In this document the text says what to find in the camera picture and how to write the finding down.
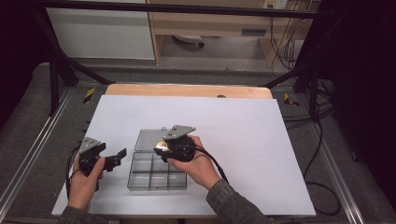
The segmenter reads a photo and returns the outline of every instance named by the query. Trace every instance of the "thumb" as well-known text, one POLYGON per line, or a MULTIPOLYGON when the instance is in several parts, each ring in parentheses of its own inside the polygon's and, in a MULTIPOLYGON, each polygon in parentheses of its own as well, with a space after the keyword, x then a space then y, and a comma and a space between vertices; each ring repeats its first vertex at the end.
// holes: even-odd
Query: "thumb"
POLYGON ((99 178, 99 175, 102 173, 103 168, 105 167, 105 158, 101 157, 99 160, 96 162, 95 166, 93 166, 93 169, 91 171, 91 174, 89 176, 89 179, 94 179, 95 182, 99 178))

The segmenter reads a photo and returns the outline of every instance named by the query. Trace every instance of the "floor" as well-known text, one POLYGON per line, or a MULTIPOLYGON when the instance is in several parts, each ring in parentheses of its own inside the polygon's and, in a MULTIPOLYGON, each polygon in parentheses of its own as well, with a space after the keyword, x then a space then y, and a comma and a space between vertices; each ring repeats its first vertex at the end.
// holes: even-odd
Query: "floor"
MULTIPOLYGON (((252 38, 204 37, 205 46, 180 43, 171 36, 165 38, 163 47, 163 63, 161 65, 98 66, 92 70, 103 77, 118 82, 150 82, 150 83, 190 83, 209 85, 246 85, 257 86, 284 74, 287 69, 279 63, 269 69, 258 48, 258 42, 252 38)), ((48 85, 48 67, 37 67, 34 79, 15 108, 13 115, 0 130, 0 192, 9 192, 9 184, 19 171, 21 164, 30 172, 21 180, 19 188, 15 188, 12 204, 4 206, 4 198, 0 200, 1 215, 6 221, 14 223, 54 223, 51 216, 59 189, 64 183, 65 158, 71 148, 75 147, 84 137, 84 130, 89 128, 94 109, 106 86, 92 82, 90 78, 78 73, 79 82, 76 88, 61 87, 62 92, 70 92, 70 100, 64 106, 56 125, 50 130, 48 139, 41 145, 39 154, 30 163, 25 156, 32 152, 31 147, 40 130, 48 120, 50 111, 50 89, 48 85), (95 87, 95 93, 88 104, 83 104, 87 90, 95 87)), ((294 79, 273 88, 274 97, 278 100, 282 116, 304 115, 302 103, 305 95, 296 95, 292 91, 294 79), (285 93, 291 103, 285 103, 285 93)), ((326 145, 334 156, 340 172, 359 208, 365 223, 396 223, 395 211, 390 207, 382 191, 364 163, 352 160, 347 140, 343 136, 337 119, 328 116, 321 120, 326 145)), ((318 140, 310 123, 289 131, 290 141, 303 171, 312 158, 318 140)), ((328 167, 320 153, 314 160, 307 181, 319 182, 334 189, 328 167)), ((308 191, 315 207, 324 211, 334 211, 336 200, 329 191, 308 186, 308 191)), ((297 218, 303 223, 349 223, 347 211, 335 216, 318 213, 316 217, 297 218)), ((290 221, 288 218, 275 217, 274 222, 290 221)))

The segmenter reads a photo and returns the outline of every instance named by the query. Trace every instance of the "person's left hand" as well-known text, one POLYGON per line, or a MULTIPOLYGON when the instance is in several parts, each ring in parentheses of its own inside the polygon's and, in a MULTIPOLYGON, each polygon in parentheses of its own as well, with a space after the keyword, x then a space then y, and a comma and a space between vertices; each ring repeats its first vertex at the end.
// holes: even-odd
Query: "person's left hand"
POLYGON ((90 210, 90 203, 95 193, 96 182, 103 177, 103 168, 105 166, 105 158, 101 157, 96 162, 90 175, 87 177, 83 172, 78 171, 78 157, 73 164, 73 173, 71 178, 71 187, 69 193, 68 206, 77 208, 84 212, 90 210))

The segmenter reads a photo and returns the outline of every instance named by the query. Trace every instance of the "person's right hand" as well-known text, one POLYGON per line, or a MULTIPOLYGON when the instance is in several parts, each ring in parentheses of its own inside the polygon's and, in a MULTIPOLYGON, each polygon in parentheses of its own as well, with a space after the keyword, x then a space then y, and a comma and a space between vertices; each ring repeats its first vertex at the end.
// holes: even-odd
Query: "person's right hand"
MULTIPOLYGON (((195 145, 202 147, 202 142, 198 136, 189 135, 195 145)), ((183 162, 168 159, 168 162, 180 171, 187 173, 197 184, 210 190, 219 180, 220 176, 213 166, 212 160, 206 154, 195 151, 192 161, 183 162)))

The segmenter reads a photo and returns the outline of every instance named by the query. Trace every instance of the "transparent plastic organizer box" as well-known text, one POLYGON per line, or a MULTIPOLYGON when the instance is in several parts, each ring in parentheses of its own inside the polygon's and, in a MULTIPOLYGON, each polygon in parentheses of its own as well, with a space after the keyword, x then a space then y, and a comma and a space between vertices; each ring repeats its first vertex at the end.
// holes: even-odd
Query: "transparent plastic organizer box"
POLYGON ((155 146, 163 139, 167 131, 167 129, 140 131, 128 180, 129 190, 187 188, 187 175, 168 162, 163 162, 161 157, 154 152, 155 146))

